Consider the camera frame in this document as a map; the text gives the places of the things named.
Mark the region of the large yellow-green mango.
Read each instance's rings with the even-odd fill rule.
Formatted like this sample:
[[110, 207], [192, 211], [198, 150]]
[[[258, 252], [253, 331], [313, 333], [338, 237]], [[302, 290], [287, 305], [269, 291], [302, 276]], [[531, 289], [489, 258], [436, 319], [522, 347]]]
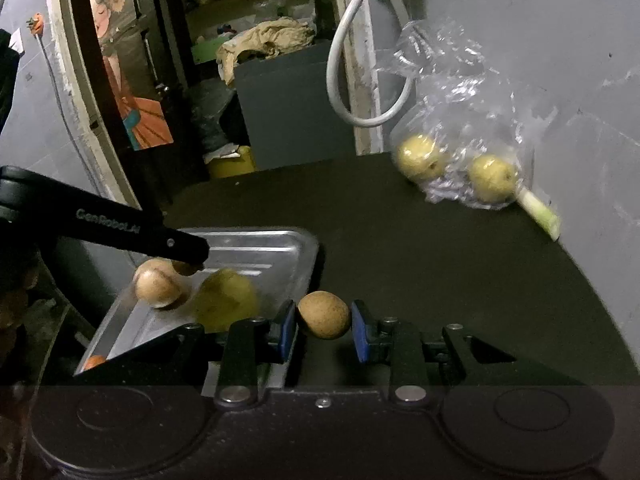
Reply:
[[228, 332], [235, 322], [259, 314], [252, 282], [231, 269], [220, 269], [204, 280], [191, 302], [194, 321], [207, 333]]

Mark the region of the round beige striped fruit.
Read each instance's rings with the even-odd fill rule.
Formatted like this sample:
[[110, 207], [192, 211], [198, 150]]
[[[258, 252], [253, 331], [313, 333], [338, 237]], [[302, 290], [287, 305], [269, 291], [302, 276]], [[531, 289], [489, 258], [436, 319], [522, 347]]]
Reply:
[[146, 260], [134, 272], [134, 293], [140, 301], [161, 309], [174, 304], [190, 292], [190, 284], [171, 261], [161, 258]]

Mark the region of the small orange tangerine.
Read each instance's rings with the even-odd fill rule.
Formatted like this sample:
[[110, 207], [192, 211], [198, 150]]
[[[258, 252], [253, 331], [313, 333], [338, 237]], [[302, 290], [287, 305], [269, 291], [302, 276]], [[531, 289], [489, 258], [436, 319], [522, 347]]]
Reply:
[[96, 366], [101, 365], [105, 362], [106, 362], [105, 356], [100, 356], [99, 354], [96, 354], [95, 356], [90, 356], [90, 358], [85, 362], [82, 370], [91, 370], [92, 368], [95, 368]]

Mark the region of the small brown kiwi fruit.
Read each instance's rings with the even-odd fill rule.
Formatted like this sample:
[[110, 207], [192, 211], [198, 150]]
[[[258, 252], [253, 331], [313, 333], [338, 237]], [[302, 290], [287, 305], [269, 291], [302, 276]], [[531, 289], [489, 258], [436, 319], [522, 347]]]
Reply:
[[308, 330], [318, 338], [334, 339], [346, 330], [349, 307], [332, 292], [310, 292], [303, 296], [297, 307]]

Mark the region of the silver metal tray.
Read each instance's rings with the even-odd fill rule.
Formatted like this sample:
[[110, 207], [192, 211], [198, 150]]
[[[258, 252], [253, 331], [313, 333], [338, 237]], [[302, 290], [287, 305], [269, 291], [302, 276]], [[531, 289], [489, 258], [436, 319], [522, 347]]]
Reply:
[[158, 308], [138, 298], [130, 284], [119, 294], [93, 336], [76, 372], [98, 356], [116, 356], [180, 326], [200, 323], [224, 333], [240, 318], [273, 320], [280, 307], [306, 295], [318, 240], [305, 230], [199, 229], [209, 244], [204, 269], [182, 278], [183, 296]]

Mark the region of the yellow plastic container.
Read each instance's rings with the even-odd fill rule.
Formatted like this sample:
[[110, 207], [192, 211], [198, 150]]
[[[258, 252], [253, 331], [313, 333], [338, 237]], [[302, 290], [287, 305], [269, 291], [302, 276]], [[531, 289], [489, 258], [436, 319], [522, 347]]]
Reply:
[[257, 171], [252, 149], [246, 145], [227, 144], [205, 156], [213, 179], [242, 176]]

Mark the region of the green onion stalk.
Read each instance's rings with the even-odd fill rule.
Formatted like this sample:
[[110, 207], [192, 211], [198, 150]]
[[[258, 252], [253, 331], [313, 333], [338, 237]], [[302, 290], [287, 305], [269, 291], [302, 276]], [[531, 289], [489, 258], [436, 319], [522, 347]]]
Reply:
[[554, 242], [560, 238], [560, 217], [531, 190], [522, 186], [516, 194], [516, 201]]

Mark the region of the right pear in bag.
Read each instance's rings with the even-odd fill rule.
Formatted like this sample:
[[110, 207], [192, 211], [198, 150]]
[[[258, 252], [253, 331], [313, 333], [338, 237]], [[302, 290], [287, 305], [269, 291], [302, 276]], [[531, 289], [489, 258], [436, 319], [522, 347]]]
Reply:
[[515, 195], [518, 170], [503, 158], [489, 154], [475, 157], [468, 176], [475, 197], [484, 203], [505, 203]]

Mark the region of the pear in bag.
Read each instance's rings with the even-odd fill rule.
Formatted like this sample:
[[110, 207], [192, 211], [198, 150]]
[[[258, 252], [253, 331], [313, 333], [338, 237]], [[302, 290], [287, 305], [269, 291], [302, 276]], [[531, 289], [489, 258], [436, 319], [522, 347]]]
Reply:
[[431, 181], [445, 173], [447, 152], [430, 136], [409, 136], [396, 150], [400, 172], [413, 182]]
[[505, 203], [515, 195], [518, 170], [503, 158], [489, 154], [475, 157], [468, 176], [475, 197], [484, 203]]

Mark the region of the left pear in bag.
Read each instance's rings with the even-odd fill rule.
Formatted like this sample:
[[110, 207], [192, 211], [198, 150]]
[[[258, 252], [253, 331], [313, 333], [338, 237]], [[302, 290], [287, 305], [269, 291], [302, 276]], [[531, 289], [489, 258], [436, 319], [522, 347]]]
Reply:
[[447, 152], [430, 136], [409, 136], [396, 150], [400, 172], [413, 182], [431, 181], [445, 173]]

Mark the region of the clear plastic bag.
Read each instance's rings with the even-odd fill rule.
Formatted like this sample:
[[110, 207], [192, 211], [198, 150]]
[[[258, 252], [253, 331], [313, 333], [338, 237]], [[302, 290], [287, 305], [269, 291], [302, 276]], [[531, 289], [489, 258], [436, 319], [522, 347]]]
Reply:
[[[496, 70], [480, 44], [456, 22], [408, 23], [380, 67], [407, 78], [416, 90], [413, 107], [390, 133], [396, 168], [396, 150], [409, 136], [430, 136], [448, 154], [445, 173], [435, 180], [413, 182], [402, 174], [429, 202], [454, 200], [471, 208], [499, 210], [532, 183], [535, 146], [554, 122], [558, 107], [541, 88]], [[468, 168], [475, 157], [486, 154], [518, 170], [512, 200], [488, 204], [475, 197]]]

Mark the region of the dark grey box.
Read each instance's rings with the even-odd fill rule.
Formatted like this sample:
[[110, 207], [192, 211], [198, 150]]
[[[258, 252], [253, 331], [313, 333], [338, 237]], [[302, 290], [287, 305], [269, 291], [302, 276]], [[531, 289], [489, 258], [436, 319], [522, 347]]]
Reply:
[[235, 67], [235, 89], [259, 170], [354, 157], [352, 126], [326, 91], [330, 44]]

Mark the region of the crumpled beige cloth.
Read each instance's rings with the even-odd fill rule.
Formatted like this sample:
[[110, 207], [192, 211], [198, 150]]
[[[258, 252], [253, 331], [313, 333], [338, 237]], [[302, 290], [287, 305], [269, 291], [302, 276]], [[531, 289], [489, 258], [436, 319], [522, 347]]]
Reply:
[[306, 48], [314, 41], [316, 32], [306, 23], [294, 18], [278, 18], [261, 22], [225, 41], [216, 52], [221, 79], [234, 86], [234, 70], [241, 58], [257, 54], [266, 60]]

